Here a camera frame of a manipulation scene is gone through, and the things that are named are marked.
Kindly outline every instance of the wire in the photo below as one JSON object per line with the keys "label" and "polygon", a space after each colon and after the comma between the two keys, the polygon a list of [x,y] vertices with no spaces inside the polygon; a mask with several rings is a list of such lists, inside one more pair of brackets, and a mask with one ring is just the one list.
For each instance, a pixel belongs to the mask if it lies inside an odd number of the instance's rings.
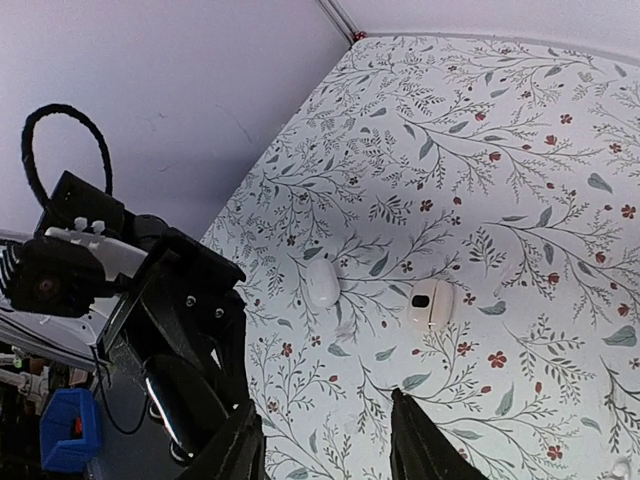
{"label": "wire", "polygon": [[60,212],[47,194],[42,182],[40,181],[40,177],[38,176],[38,170],[36,168],[36,163],[33,155],[33,134],[35,131],[36,123],[42,120],[44,117],[48,115],[54,114],[64,114],[68,115],[71,118],[75,118],[78,120],[83,126],[87,127],[93,137],[98,142],[98,147],[100,148],[100,154],[102,156],[102,163],[104,166],[105,173],[105,193],[107,195],[113,194],[113,170],[111,168],[111,156],[109,155],[109,148],[107,147],[107,143],[102,136],[102,133],[98,129],[95,123],[91,121],[89,117],[87,117],[84,113],[76,110],[70,105],[64,105],[59,103],[52,103],[50,105],[45,105],[37,109],[31,115],[29,115],[25,121],[24,128],[22,129],[22,164],[24,166],[24,171],[27,174],[27,181],[29,182],[29,186],[31,187],[31,191],[38,200],[38,203],[42,206],[45,212],[49,213],[52,216],[57,217],[59,220],[70,223],[73,225],[73,219],[69,219]]}
{"label": "wire", "polygon": [[[91,354],[93,355],[93,361],[96,364],[96,367],[99,365],[98,354],[96,353],[95,347],[91,346]],[[113,418],[113,414],[111,413],[111,409],[109,408],[109,404],[107,402],[107,395],[104,392],[104,386],[102,385],[102,372],[100,368],[96,368],[96,372],[98,374],[98,390],[100,390],[100,396],[102,397],[102,403],[104,403],[104,410],[107,413],[107,418],[109,418],[109,422],[113,425],[118,432],[122,435],[131,436],[138,433],[138,431],[142,428],[144,424],[144,419],[147,417],[147,411],[149,410],[149,395],[145,395],[144,406],[142,408],[142,415],[140,415],[140,419],[138,423],[133,428],[133,430],[125,430]]]}

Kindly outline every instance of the white wall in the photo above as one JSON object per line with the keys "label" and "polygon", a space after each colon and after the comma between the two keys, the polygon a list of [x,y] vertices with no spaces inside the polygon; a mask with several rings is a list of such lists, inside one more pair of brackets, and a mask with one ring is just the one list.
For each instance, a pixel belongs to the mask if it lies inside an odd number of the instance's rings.
{"label": "white wall", "polygon": [[369,33],[529,38],[640,58],[636,0],[339,0]]}
{"label": "white wall", "polygon": [[[347,48],[312,0],[3,0],[0,228],[35,227],[20,132],[61,102],[103,131],[116,198],[199,236]],[[35,151],[49,191],[63,169],[104,185],[72,119],[39,124]]]}

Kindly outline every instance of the floral patterned surface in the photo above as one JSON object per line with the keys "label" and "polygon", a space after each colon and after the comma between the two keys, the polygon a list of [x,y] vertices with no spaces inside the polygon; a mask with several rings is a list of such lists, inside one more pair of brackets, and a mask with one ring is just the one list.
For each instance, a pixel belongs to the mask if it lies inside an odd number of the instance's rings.
{"label": "floral patterned surface", "polygon": [[[358,42],[203,242],[248,280],[273,479],[389,478],[410,392],[492,479],[603,478],[640,452],[640,70],[575,51]],[[311,306],[329,258],[337,305]],[[456,286],[448,329],[404,322]]]}

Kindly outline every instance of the blue box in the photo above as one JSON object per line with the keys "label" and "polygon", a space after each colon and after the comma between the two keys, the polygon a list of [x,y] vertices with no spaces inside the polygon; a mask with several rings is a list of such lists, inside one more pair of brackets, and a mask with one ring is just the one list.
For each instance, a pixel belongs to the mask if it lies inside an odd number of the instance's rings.
{"label": "blue box", "polygon": [[[74,421],[82,419],[82,438],[72,439]],[[102,448],[102,425],[98,406],[89,390],[56,390],[40,419],[42,469],[81,473]]]}

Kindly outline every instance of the small white device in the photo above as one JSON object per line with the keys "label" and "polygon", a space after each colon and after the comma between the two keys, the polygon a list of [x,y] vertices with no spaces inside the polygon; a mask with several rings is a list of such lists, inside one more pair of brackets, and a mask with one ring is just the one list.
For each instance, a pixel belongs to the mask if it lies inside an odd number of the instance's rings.
{"label": "small white device", "polygon": [[340,283],[331,262],[325,258],[312,261],[307,267],[307,291],[311,303],[329,308],[340,297]]}
{"label": "small white device", "polygon": [[618,460],[611,473],[606,477],[607,480],[630,480],[631,479],[631,466],[628,459]]}
{"label": "small white device", "polygon": [[444,330],[453,312],[454,288],[444,280],[426,279],[411,290],[407,319],[422,332]]}

